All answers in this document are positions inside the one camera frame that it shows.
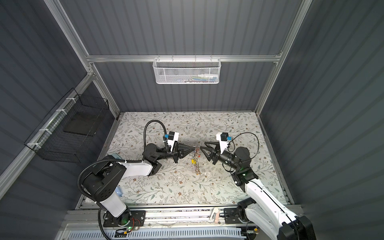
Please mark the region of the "large keyring with keys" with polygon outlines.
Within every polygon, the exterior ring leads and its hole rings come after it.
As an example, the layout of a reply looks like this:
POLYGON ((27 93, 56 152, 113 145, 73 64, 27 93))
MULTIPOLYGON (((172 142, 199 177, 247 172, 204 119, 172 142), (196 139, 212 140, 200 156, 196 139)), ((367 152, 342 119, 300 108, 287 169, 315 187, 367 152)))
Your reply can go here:
POLYGON ((192 162, 192 165, 194 166, 194 169, 195 169, 195 174, 196 175, 200 175, 201 174, 201 171, 200 171, 200 167, 199 167, 199 158, 200 158, 201 154, 200 154, 200 149, 198 146, 194 146, 194 155, 191 159, 191 162, 192 162))

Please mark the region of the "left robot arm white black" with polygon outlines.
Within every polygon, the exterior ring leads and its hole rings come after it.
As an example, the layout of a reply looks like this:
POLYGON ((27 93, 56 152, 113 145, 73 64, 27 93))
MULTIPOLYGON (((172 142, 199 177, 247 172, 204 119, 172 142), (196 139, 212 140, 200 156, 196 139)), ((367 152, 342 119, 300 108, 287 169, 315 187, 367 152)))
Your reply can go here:
POLYGON ((175 141, 173 146, 166 144, 164 148, 155 144, 146 145, 141 161, 121 160, 108 155, 81 171, 77 187, 82 195, 94 201, 102 210, 119 218, 130 212, 116 193, 123 178, 153 176, 162 167, 158 160, 172 158, 177 163, 194 151, 195 147, 175 141))

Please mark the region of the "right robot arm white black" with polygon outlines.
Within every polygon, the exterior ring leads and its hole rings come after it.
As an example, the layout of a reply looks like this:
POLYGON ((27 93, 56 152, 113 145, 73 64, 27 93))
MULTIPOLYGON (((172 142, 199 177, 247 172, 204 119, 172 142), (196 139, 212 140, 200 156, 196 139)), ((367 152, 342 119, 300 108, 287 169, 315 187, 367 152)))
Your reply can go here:
POLYGON ((232 168, 232 179, 249 197, 238 202, 237 211, 242 222, 252 222, 272 240, 315 240, 312 222, 298 216, 283 205, 264 186, 251 168, 250 151, 238 147, 234 153, 221 148, 220 142, 205 142, 200 147, 208 161, 221 162, 232 168))

